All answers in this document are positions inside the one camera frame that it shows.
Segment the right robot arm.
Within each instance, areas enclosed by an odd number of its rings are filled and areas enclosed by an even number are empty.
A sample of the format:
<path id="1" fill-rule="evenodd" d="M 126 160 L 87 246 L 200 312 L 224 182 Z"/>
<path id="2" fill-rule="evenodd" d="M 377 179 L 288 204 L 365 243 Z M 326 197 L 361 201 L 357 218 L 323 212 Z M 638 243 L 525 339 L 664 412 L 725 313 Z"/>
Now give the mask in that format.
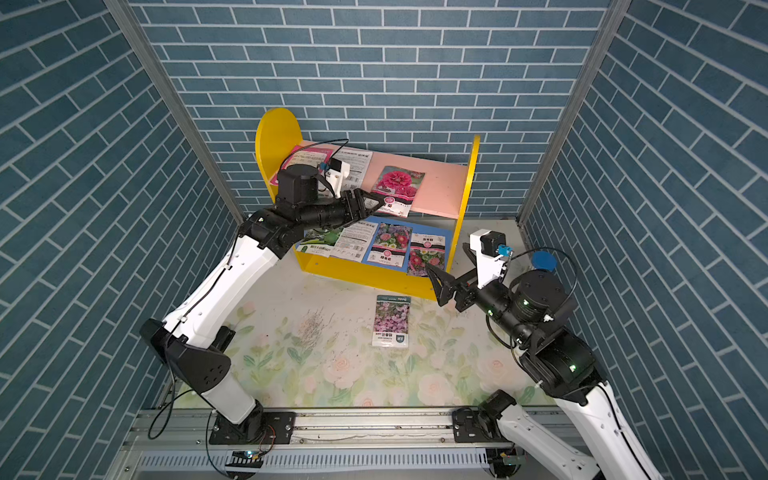
<path id="1" fill-rule="evenodd" d="M 659 479 L 660 471 L 622 414 L 593 350 L 566 326 L 576 301 L 548 269 L 504 280 L 514 260 L 502 233 L 479 230 L 463 248 L 473 269 L 454 277 L 426 267 L 436 300 L 458 311 L 479 307 L 487 328 L 507 335 L 503 346 L 520 369 L 566 414 L 588 450 L 553 434 L 508 393 L 497 390 L 467 414 L 489 439 L 522 448 L 558 479 Z"/>

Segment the white text seed packet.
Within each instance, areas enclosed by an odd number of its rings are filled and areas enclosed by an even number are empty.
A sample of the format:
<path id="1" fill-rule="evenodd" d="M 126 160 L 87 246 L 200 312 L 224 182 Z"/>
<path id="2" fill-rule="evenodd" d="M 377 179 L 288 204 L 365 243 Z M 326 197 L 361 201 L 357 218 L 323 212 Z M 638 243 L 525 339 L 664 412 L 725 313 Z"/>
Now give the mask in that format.
<path id="1" fill-rule="evenodd" d="M 373 158 L 373 152 L 343 147 L 335 158 L 350 167 L 349 175 L 342 181 L 342 190 L 360 188 Z"/>

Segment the hollyhock magenta flower packet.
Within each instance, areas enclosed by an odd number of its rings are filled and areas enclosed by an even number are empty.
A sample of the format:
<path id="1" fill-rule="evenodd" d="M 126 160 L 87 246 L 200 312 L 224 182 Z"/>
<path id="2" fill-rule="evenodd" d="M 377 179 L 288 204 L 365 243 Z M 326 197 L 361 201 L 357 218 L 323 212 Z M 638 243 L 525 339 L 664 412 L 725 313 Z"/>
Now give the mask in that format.
<path id="1" fill-rule="evenodd" d="M 384 205 L 377 213 L 406 218 L 424 177 L 424 172 L 395 166 L 384 167 L 371 190 L 384 197 Z"/>

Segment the purple flower seed packet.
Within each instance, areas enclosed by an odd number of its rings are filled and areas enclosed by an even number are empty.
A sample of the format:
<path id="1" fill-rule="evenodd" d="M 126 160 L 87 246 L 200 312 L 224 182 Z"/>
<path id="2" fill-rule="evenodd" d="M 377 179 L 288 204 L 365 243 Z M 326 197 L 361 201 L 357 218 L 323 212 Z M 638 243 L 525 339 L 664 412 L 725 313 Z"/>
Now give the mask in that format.
<path id="1" fill-rule="evenodd" d="M 405 349 L 409 346 L 411 298 L 378 295 L 372 332 L 372 346 Z"/>

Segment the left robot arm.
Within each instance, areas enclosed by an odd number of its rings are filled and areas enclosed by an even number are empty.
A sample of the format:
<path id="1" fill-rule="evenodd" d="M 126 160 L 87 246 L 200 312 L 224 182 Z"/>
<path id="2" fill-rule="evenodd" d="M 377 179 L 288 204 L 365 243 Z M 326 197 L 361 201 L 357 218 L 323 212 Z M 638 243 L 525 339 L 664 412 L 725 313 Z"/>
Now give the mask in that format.
<path id="1" fill-rule="evenodd" d="M 147 320 L 142 338 L 173 378 L 199 395 L 218 414 L 230 444 L 266 436 L 262 405 L 231 371 L 226 344 L 234 336 L 224 322 L 250 288 L 314 228 L 343 228 L 373 215 L 381 194 L 360 188 L 343 191 L 315 167 L 279 171 L 273 206 L 248 217 L 222 261 L 179 307 L 163 320 Z"/>

